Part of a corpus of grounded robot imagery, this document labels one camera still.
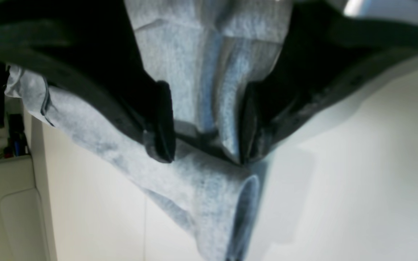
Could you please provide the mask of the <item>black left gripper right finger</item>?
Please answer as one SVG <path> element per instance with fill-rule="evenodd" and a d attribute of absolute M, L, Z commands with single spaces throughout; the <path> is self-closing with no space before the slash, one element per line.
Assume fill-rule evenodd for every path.
<path fill-rule="evenodd" d="M 239 152 L 243 165 L 264 159 L 273 148 L 269 118 L 272 83 L 249 83 L 239 115 Z"/>

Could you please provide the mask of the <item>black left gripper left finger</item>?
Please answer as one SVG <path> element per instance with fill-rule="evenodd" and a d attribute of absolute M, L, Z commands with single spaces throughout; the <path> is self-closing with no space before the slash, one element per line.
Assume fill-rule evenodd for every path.
<path fill-rule="evenodd" d="M 169 84 L 165 81 L 155 82 L 145 105 L 147 116 L 143 144 L 146 152 L 158 162 L 171 163 L 175 158 L 176 134 Z"/>

